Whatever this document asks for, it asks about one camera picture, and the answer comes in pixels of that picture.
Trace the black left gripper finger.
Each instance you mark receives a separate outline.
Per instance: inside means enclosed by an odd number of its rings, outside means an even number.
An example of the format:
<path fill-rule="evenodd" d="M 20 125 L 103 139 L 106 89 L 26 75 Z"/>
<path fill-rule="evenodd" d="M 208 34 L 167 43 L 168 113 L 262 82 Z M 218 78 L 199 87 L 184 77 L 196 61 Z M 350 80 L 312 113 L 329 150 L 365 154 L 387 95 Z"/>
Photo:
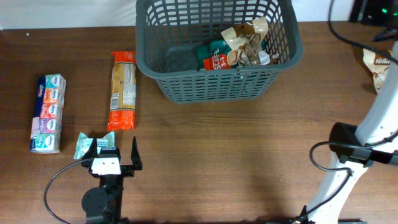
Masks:
<path fill-rule="evenodd" d="M 131 160 L 132 160 L 133 166 L 141 166 L 142 165 L 141 157 L 139 155 L 139 151 L 137 148 L 136 137 L 133 137 L 133 141 L 132 141 Z"/>
<path fill-rule="evenodd" d="M 97 157 L 97 155 L 97 139 L 93 138 L 88 151 L 85 153 L 85 159 L 94 159 Z"/>

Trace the multicolour Kleenex tissue pack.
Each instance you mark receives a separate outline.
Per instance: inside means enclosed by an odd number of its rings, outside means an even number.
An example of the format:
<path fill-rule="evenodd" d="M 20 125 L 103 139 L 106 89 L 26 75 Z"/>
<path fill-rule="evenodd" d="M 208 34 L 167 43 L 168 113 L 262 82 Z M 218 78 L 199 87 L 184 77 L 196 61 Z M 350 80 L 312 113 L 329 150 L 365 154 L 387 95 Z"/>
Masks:
<path fill-rule="evenodd" d="M 39 77 L 30 134 L 31 152 L 60 152 L 65 89 L 66 80 L 59 73 Z"/>

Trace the beige white rice bag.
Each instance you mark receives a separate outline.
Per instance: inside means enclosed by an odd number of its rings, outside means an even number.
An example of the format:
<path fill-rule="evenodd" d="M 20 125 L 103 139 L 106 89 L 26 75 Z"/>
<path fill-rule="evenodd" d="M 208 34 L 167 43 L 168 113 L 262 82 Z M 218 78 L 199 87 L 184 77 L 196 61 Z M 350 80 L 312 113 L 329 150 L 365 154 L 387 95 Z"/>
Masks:
<path fill-rule="evenodd" d="M 373 75 L 373 85 L 376 93 L 379 93 L 390 66 L 390 60 L 368 49 L 363 50 L 363 62 Z"/>

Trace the beige brown grain bag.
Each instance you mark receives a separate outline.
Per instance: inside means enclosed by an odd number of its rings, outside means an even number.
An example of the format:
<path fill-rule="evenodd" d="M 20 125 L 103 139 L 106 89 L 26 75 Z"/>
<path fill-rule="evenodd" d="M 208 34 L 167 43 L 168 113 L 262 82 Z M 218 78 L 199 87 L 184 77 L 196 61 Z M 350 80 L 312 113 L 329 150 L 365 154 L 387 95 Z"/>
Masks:
<path fill-rule="evenodd" d="M 226 56 L 228 65 L 246 67 L 276 64 L 279 61 L 279 54 L 267 53 L 265 50 L 268 31 L 268 21 L 265 17 L 234 25 L 222 31 L 221 35 L 231 49 Z"/>

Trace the green Nescafe coffee bag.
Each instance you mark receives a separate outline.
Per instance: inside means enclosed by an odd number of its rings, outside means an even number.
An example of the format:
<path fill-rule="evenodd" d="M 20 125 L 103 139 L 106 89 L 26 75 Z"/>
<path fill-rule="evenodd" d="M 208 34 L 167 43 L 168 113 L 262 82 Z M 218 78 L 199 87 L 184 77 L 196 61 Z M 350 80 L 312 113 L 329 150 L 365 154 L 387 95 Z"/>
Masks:
<path fill-rule="evenodd" d="M 199 70 L 224 70 L 251 65 L 271 64 L 265 51 L 266 41 L 252 41 L 232 50 L 225 40 L 215 40 L 197 48 Z"/>

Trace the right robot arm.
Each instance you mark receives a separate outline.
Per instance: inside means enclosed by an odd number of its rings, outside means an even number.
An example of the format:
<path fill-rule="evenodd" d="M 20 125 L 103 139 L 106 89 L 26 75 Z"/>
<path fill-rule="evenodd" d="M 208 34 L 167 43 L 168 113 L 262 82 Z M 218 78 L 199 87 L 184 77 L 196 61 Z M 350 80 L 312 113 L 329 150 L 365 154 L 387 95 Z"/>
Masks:
<path fill-rule="evenodd" d="M 313 165 L 326 172 L 315 198 L 292 223 L 338 223 L 338 217 L 358 179 L 373 162 L 397 165 L 397 46 L 381 91 L 359 126 L 336 123 L 328 141 L 310 148 Z M 332 151 L 329 167 L 315 162 L 320 146 Z"/>

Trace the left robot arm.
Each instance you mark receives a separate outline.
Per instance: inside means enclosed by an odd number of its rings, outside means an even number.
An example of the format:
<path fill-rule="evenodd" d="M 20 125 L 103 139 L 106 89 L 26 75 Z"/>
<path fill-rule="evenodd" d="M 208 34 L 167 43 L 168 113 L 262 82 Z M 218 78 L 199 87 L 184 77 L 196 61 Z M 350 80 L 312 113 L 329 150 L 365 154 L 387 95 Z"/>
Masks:
<path fill-rule="evenodd" d="M 81 200 L 87 223 L 130 222 L 128 218 L 121 216 L 121 209 L 124 179 L 134 177 L 134 173 L 143 168 L 136 138 L 132 140 L 131 161 L 131 164 L 122 165 L 119 148 L 103 147 L 99 151 L 97 140 L 92 141 L 81 159 L 81 165 L 87 168 L 94 178 L 99 179 L 99 186 L 89 189 Z"/>

